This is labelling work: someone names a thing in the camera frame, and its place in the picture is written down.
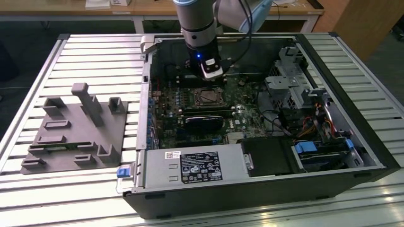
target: wooden desk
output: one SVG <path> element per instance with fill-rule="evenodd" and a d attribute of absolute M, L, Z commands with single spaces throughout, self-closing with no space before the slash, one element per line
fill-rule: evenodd
<path fill-rule="evenodd" d="M 0 0 L 0 15 L 13 16 L 102 16 L 133 14 L 134 2 L 128 6 L 85 10 L 85 0 Z"/>
<path fill-rule="evenodd" d="M 176 7 L 172 0 L 134 0 L 134 15 L 141 20 L 177 20 Z M 314 9 L 306 0 L 297 0 L 293 4 L 282 4 L 286 8 L 272 7 L 266 20 L 302 20 L 301 32 L 312 32 L 318 15 L 324 14 L 322 9 Z"/>
<path fill-rule="evenodd" d="M 266 20 L 301 20 L 301 32 L 310 32 L 324 10 L 306 0 L 272 7 Z M 144 20 L 177 20 L 172 0 L 132 0 L 129 6 L 85 10 L 85 0 L 0 0 L 0 21 L 132 20 L 137 33 L 144 33 Z"/>
<path fill-rule="evenodd" d="M 137 15 L 176 15 L 176 6 L 172 0 L 134 0 L 136 8 L 134 14 Z M 280 15 L 306 15 L 324 13 L 322 9 L 314 9 L 306 0 L 297 0 L 293 5 L 284 4 L 286 8 L 278 8 Z M 277 15 L 277 8 L 272 7 L 269 15 Z"/>

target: cpu socket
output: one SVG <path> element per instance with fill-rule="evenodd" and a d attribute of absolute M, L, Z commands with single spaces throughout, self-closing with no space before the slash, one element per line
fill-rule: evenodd
<path fill-rule="evenodd" d="M 222 90 L 220 88 L 200 88 L 194 90 L 194 105 L 205 106 L 224 106 L 225 102 L 221 97 Z"/>

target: blue latch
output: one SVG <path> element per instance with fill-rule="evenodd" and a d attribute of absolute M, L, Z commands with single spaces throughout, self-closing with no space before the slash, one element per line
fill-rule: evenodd
<path fill-rule="evenodd" d="M 349 150 L 354 148 L 352 140 L 346 139 L 345 143 L 346 143 L 346 146 L 348 146 Z"/>
<path fill-rule="evenodd" d="M 130 167 L 120 167 L 118 170 L 116 171 L 116 177 L 117 178 L 125 178 L 130 177 Z"/>
<path fill-rule="evenodd" d="M 297 154 L 302 152 L 314 152 L 317 151 L 317 147 L 313 142 L 300 142 L 294 145 L 294 149 Z"/>

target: wooden cabinet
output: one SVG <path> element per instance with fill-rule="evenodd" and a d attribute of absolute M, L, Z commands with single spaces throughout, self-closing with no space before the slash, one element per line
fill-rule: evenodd
<path fill-rule="evenodd" d="M 313 32 L 336 32 L 362 61 L 404 14 L 404 0 L 317 0 L 324 6 Z"/>

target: circuit board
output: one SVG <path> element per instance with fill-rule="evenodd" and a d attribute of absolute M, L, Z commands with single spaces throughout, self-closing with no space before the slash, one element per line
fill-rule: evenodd
<path fill-rule="evenodd" d="M 241 75 L 226 76 L 225 82 L 212 87 L 180 88 L 178 83 L 169 83 L 154 93 L 160 148 L 229 144 L 237 139 L 266 136 L 253 101 L 256 86 Z M 220 129 L 189 132 L 185 119 L 205 116 L 222 119 Z"/>

